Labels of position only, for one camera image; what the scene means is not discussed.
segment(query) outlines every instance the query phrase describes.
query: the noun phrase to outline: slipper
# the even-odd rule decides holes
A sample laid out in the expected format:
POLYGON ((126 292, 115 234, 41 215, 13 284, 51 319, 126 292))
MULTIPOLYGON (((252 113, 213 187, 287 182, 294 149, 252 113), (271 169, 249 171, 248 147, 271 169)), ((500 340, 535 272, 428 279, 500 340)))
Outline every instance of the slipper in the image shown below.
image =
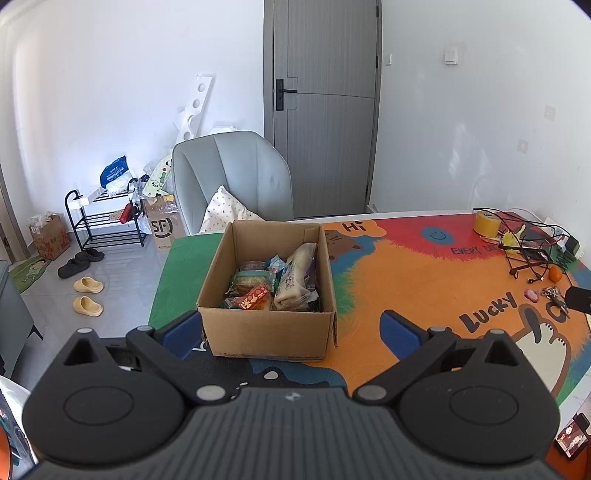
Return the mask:
POLYGON ((71 258, 67 264, 57 269, 57 276, 60 278, 70 278, 77 273, 83 272, 90 267, 88 260, 79 260, 77 258, 71 258))
POLYGON ((82 277, 74 282, 74 290, 88 293, 98 293, 104 288, 103 282, 91 277, 82 277))
POLYGON ((78 313, 81 313, 82 315, 88 315, 89 317, 98 317, 101 313, 103 313, 102 305, 99 305, 97 302, 92 301, 88 297, 75 298, 72 306, 78 313))
POLYGON ((78 260, 88 260, 89 262, 100 262, 105 257, 103 252, 99 252, 95 248, 87 248, 82 252, 78 252, 75 257, 78 260))

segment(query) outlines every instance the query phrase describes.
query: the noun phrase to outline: door handle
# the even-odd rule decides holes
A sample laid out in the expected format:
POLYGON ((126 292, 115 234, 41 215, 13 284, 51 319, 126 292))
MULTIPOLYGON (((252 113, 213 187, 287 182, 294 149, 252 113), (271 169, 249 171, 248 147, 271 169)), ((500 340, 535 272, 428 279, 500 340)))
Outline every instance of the door handle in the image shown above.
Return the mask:
POLYGON ((278 112, 283 111, 283 94, 284 93, 297 93, 297 90, 283 88, 283 79, 277 79, 275 81, 275 109, 278 112))

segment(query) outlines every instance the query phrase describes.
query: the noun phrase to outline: gray armchair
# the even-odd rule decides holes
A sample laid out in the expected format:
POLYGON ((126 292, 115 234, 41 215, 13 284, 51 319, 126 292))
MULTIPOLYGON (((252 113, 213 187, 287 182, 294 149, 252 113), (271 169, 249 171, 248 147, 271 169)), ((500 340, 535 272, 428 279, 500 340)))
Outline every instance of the gray armchair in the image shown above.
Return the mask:
POLYGON ((12 375, 18 355, 32 333, 43 340, 21 294, 8 277, 8 262, 0 260, 0 356, 4 362, 4 372, 0 362, 1 375, 12 375))
POLYGON ((173 150, 173 185, 189 235, 199 233, 220 185, 265 220, 293 220, 287 163, 254 132, 227 132, 179 143, 173 150))

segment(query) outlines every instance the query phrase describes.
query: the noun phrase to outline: pink keychain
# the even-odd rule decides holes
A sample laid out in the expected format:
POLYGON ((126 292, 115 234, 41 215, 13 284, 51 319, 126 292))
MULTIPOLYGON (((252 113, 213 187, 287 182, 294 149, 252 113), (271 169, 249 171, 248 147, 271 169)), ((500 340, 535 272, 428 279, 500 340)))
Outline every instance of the pink keychain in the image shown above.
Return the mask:
POLYGON ((540 301, 539 295, 534 290, 532 290, 531 288, 528 288, 524 292, 523 296, 526 299, 531 300, 533 303, 538 303, 540 301))

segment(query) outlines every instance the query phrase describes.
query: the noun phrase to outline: cushion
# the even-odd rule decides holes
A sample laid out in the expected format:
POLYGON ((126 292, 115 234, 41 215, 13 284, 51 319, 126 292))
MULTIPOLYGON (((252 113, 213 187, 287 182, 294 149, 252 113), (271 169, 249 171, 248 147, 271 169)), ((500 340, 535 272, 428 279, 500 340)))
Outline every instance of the cushion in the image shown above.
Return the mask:
POLYGON ((256 213, 248 210, 240 203, 223 185, 213 194, 212 201, 209 202, 201 224, 203 232, 223 231, 226 225, 234 220, 263 220, 256 213))

